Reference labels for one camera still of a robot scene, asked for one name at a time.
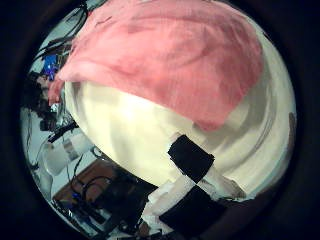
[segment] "black tape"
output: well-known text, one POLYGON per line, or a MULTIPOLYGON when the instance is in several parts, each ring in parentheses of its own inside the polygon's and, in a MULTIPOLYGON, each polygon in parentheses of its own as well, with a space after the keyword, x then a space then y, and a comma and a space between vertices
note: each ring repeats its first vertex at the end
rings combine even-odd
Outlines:
POLYGON ((219 220, 226 207, 211 200, 201 188, 195 186, 177 205, 159 219, 187 238, 203 233, 219 220))
POLYGON ((168 154, 176 166, 196 183, 207 174, 214 161, 213 155, 206 153, 186 135, 171 145, 168 154))

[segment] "white surface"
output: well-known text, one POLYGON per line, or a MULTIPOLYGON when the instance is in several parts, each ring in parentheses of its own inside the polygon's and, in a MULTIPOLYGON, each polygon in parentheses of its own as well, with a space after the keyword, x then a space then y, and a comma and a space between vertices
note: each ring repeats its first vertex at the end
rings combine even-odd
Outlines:
POLYGON ((224 198, 241 202, 246 199, 246 194, 237 183, 222 176, 214 166, 197 185, 214 201, 224 198))
MULTIPOLYGON (((69 138, 72 144, 73 151, 77 153, 78 156, 90 151, 93 147, 92 142, 90 142, 83 133, 79 133, 69 138)), ((61 173, 61 171, 74 159, 70 159, 67 153, 64 143, 59 144, 54 149, 44 152, 44 166, 48 173, 52 176, 56 176, 61 173)))
POLYGON ((295 114, 285 65, 255 27, 263 45, 263 75, 217 131, 202 132, 169 109, 89 82, 66 83, 67 108, 95 145, 150 183, 160 186, 178 177, 166 151, 170 137, 180 132, 212 153, 215 167, 253 198, 286 168, 289 113, 295 114))
POLYGON ((175 206, 195 185, 186 175, 180 175, 174 183, 166 182, 149 195, 141 218, 152 230, 161 229, 164 234, 172 232, 172 228, 160 221, 159 216, 175 206))

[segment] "cable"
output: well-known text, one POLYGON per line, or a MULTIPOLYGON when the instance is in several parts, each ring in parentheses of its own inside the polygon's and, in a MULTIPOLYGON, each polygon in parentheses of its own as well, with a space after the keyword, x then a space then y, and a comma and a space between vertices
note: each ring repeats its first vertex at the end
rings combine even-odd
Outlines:
POLYGON ((67 131, 73 130, 74 128, 78 128, 79 126, 75 121, 71 122, 69 125, 57 128, 53 134, 48 137, 48 142, 53 143, 61 136, 63 136, 67 131))
POLYGON ((31 136, 32 136, 32 118, 31 118, 31 110, 28 110, 28 133, 27 133, 27 157, 29 159, 29 150, 31 145, 31 136))
POLYGON ((72 185, 72 180, 70 179, 70 174, 69 174, 69 165, 67 165, 67 175, 68 175, 68 181, 69 181, 69 185, 70 185, 70 188, 71 190, 74 192, 74 193, 77 193, 80 195, 80 193, 74 189, 73 185, 72 185))
POLYGON ((50 52, 53 52, 54 50, 57 50, 59 49, 61 46, 63 46, 67 41, 69 41, 70 39, 74 38, 75 35, 80 31, 80 29, 83 27, 83 25, 85 24, 86 22, 86 19, 88 18, 88 9, 87 9, 87 6, 86 5, 80 5, 79 8, 82 8, 83 9, 83 13, 81 14, 81 17, 79 19, 79 21, 75 24, 75 26, 62 38, 63 41, 57 45, 57 46, 53 46, 53 47, 50 47, 51 45, 54 45, 54 44, 57 44, 57 43, 52 43, 52 44, 49 44, 47 45, 46 47, 43 47, 41 49, 39 49, 38 51, 38 54, 45 50, 45 52, 41 53, 40 55, 36 56, 34 59, 33 59, 33 62, 35 62, 36 60, 38 60, 39 58, 47 55, 48 53, 50 52))
POLYGON ((72 34, 71 36, 69 36, 69 34, 72 33, 72 32, 77 28, 77 26, 81 23, 82 18, 83 18, 83 16, 86 14, 86 11, 87 11, 87 8, 86 8, 85 5, 80 5, 78 8, 79 8, 79 10, 82 9, 83 12, 82 12, 82 14, 81 14, 78 22, 73 26, 73 28, 70 29, 62 38, 60 38, 60 40, 59 40, 58 42, 51 42, 51 43, 48 43, 47 46, 40 48, 39 51, 38 51, 38 53, 41 52, 41 51, 43 51, 43 50, 45 50, 45 49, 47 49, 47 48, 49 48, 49 47, 52 46, 52 45, 55 45, 55 44, 59 43, 60 41, 65 40, 66 38, 73 37, 73 36, 77 33, 77 32, 75 32, 74 34, 72 34))
POLYGON ((85 184, 84 184, 81 180, 79 180, 78 177, 77 177, 77 169, 78 169, 78 167, 79 167, 82 159, 83 159, 83 154, 81 155, 80 159, 78 160, 76 166, 75 166, 74 169, 73 169, 72 182, 73 182, 73 180, 75 179, 78 183, 80 183, 81 186, 84 186, 85 184))
POLYGON ((91 152, 92 155, 95 156, 96 158, 102 158, 102 155, 103 155, 103 154, 102 154, 101 150, 100 150, 97 146, 94 146, 93 148, 91 148, 91 149, 90 149, 90 152, 91 152), (100 156, 95 153, 95 151, 94 151, 95 149, 97 149, 97 150, 101 153, 100 156))
POLYGON ((37 156, 36 156, 36 161, 35 161, 35 163, 34 163, 34 164, 32 164, 32 163, 29 164, 29 167, 30 167, 31 170, 37 170, 37 169, 39 168, 39 164, 38 164, 38 162, 39 162, 39 155, 40 155, 40 152, 41 152, 41 150, 42 150, 42 147, 43 147, 43 145, 44 145, 45 143, 47 143, 47 138, 41 143, 41 145, 40 145, 40 147, 39 147, 39 150, 38 150, 38 153, 37 153, 37 156))

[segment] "pink fabric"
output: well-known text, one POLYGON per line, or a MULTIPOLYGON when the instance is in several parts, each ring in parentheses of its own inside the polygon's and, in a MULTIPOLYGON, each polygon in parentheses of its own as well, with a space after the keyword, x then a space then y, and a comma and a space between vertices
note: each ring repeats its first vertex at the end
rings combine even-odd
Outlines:
POLYGON ((261 72, 255 30, 225 4, 109 0, 88 18, 56 78, 117 88, 211 131, 261 72))

